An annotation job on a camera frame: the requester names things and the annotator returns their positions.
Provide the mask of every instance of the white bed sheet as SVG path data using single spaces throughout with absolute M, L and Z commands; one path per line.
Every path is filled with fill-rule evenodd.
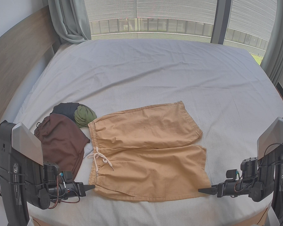
M 257 155 L 257 139 L 278 117 L 283 101 L 244 49 L 182 40 L 97 40 L 64 46 L 27 96 L 15 123 L 32 132 L 60 102 L 79 102 L 98 117 L 182 100 L 203 131 L 211 183 Z M 92 159 L 76 181 L 88 182 Z M 124 202 L 88 191 L 78 204 L 29 211 L 55 225 L 233 225 L 272 200 L 206 196 L 168 202 Z

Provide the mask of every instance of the gray-green curtain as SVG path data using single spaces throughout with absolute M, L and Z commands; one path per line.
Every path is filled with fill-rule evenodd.
M 277 0 L 275 24 L 261 67 L 277 85 L 283 73 L 283 0 Z
M 81 43 L 91 39 L 84 0 L 48 0 L 53 27 L 61 41 Z

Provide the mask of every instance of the wooden bed frame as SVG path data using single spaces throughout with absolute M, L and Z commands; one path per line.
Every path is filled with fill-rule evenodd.
M 57 40 L 48 6 L 0 37 L 0 122 L 21 81 Z

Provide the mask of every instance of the green rolled clothing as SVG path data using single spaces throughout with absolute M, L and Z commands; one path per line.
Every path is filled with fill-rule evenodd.
M 75 110 L 75 123 L 78 127 L 88 127 L 88 123 L 97 118 L 97 115 L 88 106 L 79 105 Z

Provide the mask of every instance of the brown garment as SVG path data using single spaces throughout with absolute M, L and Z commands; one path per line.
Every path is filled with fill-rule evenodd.
M 181 101 L 115 112 L 88 126 L 95 153 L 89 184 L 103 196 L 178 200 L 204 196 L 198 189 L 211 186 L 206 149 L 193 144 L 202 131 Z
M 59 165 L 61 171 L 71 171 L 73 178 L 81 166 L 84 146 L 90 140 L 67 116 L 54 114 L 44 118 L 34 131 L 42 143 L 43 160 Z

